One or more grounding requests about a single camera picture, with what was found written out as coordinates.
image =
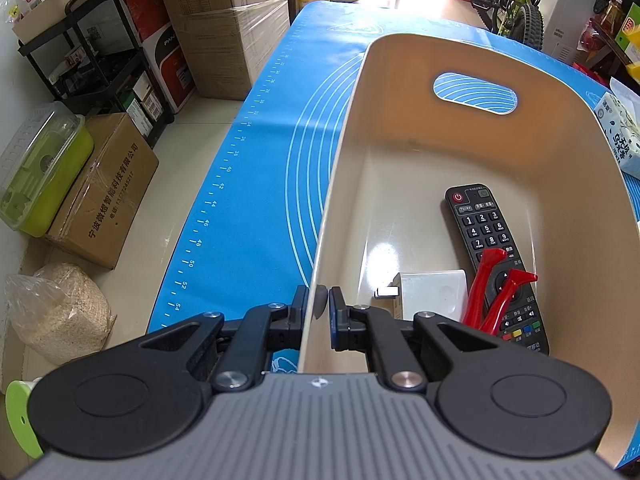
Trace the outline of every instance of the tiled floor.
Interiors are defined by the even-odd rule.
[[[471,6],[459,0],[360,0],[360,4],[480,24]],[[160,165],[115,270],[101,269],[60,250],[49,251],[46,256],[47,261],[80,263],[100,286],[118,316],[108,346],[145,333],[191,204],[240,106],[240,102],[207,100],[196,95],[176,116],[175,123],[167,127],[155,148]],[[25,352],[25,380],[42,376],[52,368],[36,352]],[[25,467],[26,456],[17,449],[4,417],[0,419],[0,472],[10,478]]]

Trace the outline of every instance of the bin handle hole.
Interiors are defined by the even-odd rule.
[[[443,101],[498,115],[510,114],[518,104],[510,88],[455,72],[440,74],[433,82],[433,92]]]

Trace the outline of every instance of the beige storage bin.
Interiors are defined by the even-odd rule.
[[[444,101],[455,72],[513,89],[498,115]],[[611,465],[640,412],[640,240],[620,170],[591,109],[553,76],[497,52],[395,34],[367,50],[340,136],[311,291],[341,286],[348,304],[376,304],[395,273],[471,269],[444,202],[452,186],[487,185],[534,285],[551,355],[607,387],[613,416],[598,449]],[[300,371],[365,372],[330,347],[328,309],[306,310]]]

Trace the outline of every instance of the clear plastic lid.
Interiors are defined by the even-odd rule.
[[[54,102],[37,107],[18,128],[0,156],[0,218],[9,227],[20,228],[83,123],[84,117]]]

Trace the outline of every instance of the bag of grain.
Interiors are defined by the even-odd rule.
[[[53,364],[101,350],[115,320],[98,286],[74,264],[8,274],[4,290],[18,336]]]

